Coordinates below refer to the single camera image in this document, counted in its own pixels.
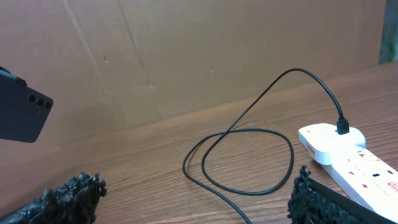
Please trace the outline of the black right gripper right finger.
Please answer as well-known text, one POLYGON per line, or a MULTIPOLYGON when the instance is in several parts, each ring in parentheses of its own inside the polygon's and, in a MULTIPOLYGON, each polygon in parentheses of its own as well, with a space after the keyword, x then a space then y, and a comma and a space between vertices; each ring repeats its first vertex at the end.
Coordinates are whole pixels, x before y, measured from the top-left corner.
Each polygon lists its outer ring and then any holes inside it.
POLYGON ((394 224, 311 179, 310 174, 304 165, 294 179, 287 204, 287 217, 293 224, 394 224))

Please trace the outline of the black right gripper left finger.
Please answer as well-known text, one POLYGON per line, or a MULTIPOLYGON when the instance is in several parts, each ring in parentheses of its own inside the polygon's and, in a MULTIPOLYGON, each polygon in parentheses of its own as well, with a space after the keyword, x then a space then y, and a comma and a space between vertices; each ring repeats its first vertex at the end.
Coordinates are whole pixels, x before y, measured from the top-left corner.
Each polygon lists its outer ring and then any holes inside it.
POLYGON ((93 224, 101 197, 107 194, 106 182, 99 174, 84 172, 31 203, 1 217, 1 224, 93 224))

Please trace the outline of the Samsung Galaxy smartphone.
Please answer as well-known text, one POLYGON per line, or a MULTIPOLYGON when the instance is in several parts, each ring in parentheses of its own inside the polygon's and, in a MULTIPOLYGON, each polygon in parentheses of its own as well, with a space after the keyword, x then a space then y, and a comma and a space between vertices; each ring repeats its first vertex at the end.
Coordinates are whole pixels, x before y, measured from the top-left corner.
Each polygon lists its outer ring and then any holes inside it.
POLYGON ((1 67, 1 139, 36 142, 52 106, 53 99, 1 67))

